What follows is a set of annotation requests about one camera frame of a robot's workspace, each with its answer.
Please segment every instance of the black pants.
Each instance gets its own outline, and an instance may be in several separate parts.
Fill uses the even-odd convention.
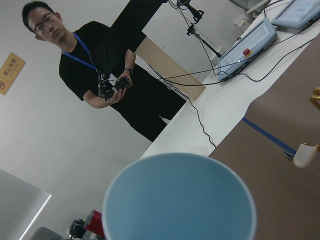
[[[133,87],[111,106],[132,128],[153,142],[167,125],[162,118],[171,120],[186,101],[144,69],[134,67],[134,70]]]

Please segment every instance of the game controller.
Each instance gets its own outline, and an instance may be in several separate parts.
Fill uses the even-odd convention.
[[[121,77],[111,89],[108,89],[108,86],[106,85],[108,80],[105,80],[104,77],[103,74],[99,76],[98,92],[99,97],[104,98],[106,101],[112,98],[114,93],[117,93],[120,89],[124,90],[131,88],[129,84],[130,79],[127,76]]]

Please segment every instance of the gold object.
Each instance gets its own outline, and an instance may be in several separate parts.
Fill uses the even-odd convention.
[[[320,111],[320,87],[313,90],[314,96],[310,98],[310,102]]]
[[[314,147],[314,148],[318,149],[318,151],[320,152],[320,146],[319,145],[312,146],[307,142],[305,142],[304,145],[307,145],[307,146],[310,146],[310,147]]]

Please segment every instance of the black t-shirt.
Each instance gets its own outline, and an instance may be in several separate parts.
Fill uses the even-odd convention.
[[[75,33],[84,42],[86,47],[90,51],[93,51],[109,29],[110,28],[108,26],[102,23],[91,21],[76,30]],[[79,41],[76,43],[74,50],[70,54],[90,64],[89,54],[82,47]],[[112,74],[115,77],[119,77],[119,75],[124,71],[124,55],[125,53],[123,53],[123,58],[112,71]],[[84,94],[88,90],[98,95],[98,73],[96,70],[68,57],[63,53],[61,54],[59,64],[59,75],[69,89],[82,101],[84,100]]]

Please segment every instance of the blue paper cup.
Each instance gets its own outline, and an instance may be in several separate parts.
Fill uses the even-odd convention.
[[[200,155],[167,153],[123,169],[102,208],[108,240],[252,240],[254,200],[239,176]]]

